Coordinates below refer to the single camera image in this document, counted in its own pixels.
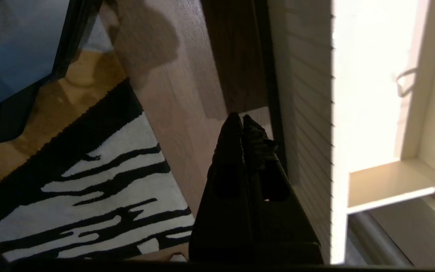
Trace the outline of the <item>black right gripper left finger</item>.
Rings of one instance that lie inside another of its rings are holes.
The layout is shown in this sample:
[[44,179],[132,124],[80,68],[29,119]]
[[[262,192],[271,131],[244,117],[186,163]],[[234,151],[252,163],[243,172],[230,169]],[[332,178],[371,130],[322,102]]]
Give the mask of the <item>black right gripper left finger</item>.
[[228,115],[219,133],[189,242],[194,263],[256,263],[251,167],[244,121]]

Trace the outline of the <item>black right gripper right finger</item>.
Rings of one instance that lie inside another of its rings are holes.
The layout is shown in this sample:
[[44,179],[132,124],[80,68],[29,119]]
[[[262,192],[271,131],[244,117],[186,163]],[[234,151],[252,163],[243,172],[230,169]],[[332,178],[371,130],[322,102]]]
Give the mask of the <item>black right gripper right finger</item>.
[[276,155],[277,144],[252,117],[243,117],[253,240],[259,259],[277,264],[321,264],[321,244]]

